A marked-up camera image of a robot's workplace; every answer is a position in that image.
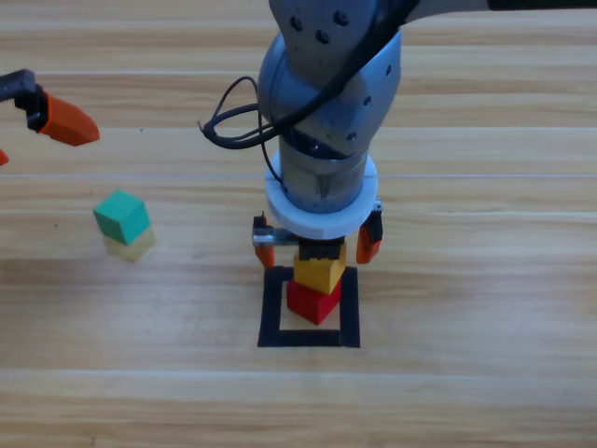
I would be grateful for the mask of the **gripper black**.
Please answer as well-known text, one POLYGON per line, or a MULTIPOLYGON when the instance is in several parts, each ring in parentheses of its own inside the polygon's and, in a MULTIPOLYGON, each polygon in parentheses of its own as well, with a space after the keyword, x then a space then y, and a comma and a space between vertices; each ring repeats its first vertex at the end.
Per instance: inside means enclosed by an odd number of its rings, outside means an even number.
MULTIPOLYGON (((27 127, 59 143, 78 147, 100 139, 95 121, 79 107, 45 91, 35 83, 35 73, 21 69, 1 76, 0 102, 13 100, 24 111, 27 127)), ((8 155, 0 149, 0 166, 8 155)))
MULTIPOLYGON (((383 237, 382 213, 372 212, 360 226, 356 262, 368 264, 380 250, 383 237)), ((276 246, 297 246, 300 260, 339 259, 345 238, 314 240, 297 236, 283 229, 274 228, 268 223, 265 213, 253 218, 253 246, 265 269, 271 269, 275 261, 276 246)))

